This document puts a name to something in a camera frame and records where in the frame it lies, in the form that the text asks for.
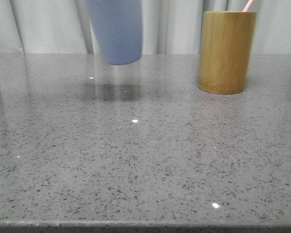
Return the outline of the blue plastic cup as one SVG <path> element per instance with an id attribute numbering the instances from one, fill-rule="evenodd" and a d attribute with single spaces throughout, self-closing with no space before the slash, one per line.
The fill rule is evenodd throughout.
<path id="1" fill-rule="evenodd" d="M 85 2 L 102 53 L 111 65 L 126 65 L 142 56 L 140 0 Z"/>

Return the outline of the bamboo cylindrical holder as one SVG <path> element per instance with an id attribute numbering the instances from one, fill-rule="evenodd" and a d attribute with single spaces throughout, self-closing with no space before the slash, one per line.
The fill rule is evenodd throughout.
<path id="1" fill-rule="evenodd" d="M 199 89 L 214 94 L 244 91 L 255 23 L 255 12 L 204 13 Z"/>

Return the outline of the grey pleated curtain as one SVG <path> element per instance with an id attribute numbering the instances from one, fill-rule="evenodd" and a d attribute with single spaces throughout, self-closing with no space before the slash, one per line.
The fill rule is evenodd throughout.
<path id="1" fill-rule="evenodd" d="M 144 0 L 143 54 L 198 54 L 206 11 L 244 0 Z M 256 0 L 253 54 L 291 54 L 291 0 Z M 99 54 L 83 0 L 0 0 L 0 53 Z"/>

